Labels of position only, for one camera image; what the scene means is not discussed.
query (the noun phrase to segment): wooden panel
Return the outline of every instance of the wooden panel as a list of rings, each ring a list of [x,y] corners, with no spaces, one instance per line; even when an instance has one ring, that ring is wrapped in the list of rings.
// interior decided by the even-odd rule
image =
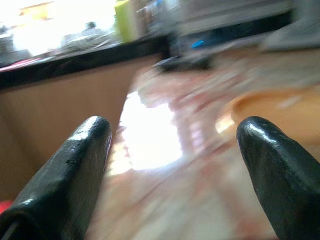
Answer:
[[[36,171],[0,114],[0,201],[13,199]]]
[[[1,93],[0,109],[8,132],[0,135],[0,142],[5,141],[7,135],[16,144],[14,148],[21,152],[13,153],[13,148],[8,150],[8,143],[0,146],[0,152],[6,150],[11,155],[15,154],[14,160],[10,159],[15,165],[12,173],[19,175],[12,178],[10,185],[30,178],[72,131],[90,116],[108,119],[115,135],[135,72],[157,60],[157,55],[143,57]],[[8,166],[2,164],[8,156],[0,155],[0,176],[8,175],[5,169]],[[18,169],[20,163],[27,166],[25,172]],[[8,182],[0,179],[0,189],[5,183]]]

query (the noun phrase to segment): red object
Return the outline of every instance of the red object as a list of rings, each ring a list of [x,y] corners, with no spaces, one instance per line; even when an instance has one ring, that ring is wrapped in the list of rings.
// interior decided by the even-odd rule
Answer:
[[[12,201],[0,201],[0,214],[10,208]]]

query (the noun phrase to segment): blurry background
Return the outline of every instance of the blurry background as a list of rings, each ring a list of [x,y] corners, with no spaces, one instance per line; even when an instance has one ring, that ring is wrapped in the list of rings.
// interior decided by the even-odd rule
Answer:
[[[279,29],[292,9],[291,0],[5,1],[0,66],[168,33],[175,48],[208,47]]]

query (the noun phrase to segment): polished floor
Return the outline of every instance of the polished floor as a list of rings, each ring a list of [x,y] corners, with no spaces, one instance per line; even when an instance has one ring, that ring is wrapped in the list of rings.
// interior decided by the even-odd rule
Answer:
[[[235,137],[216,124],[235,97],[317,86],[320,51],[220,53],[209,71],[135,77],[87,240],[275,240]]]

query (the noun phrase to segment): black countertop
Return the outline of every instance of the black countertop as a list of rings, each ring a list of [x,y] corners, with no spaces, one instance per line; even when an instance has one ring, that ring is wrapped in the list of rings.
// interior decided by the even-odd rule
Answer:
[[[0,72],[0,90],[152,54],[161,54],[162,58],[168,58],[169,49],[169,37],[162,35],[35,62]]]

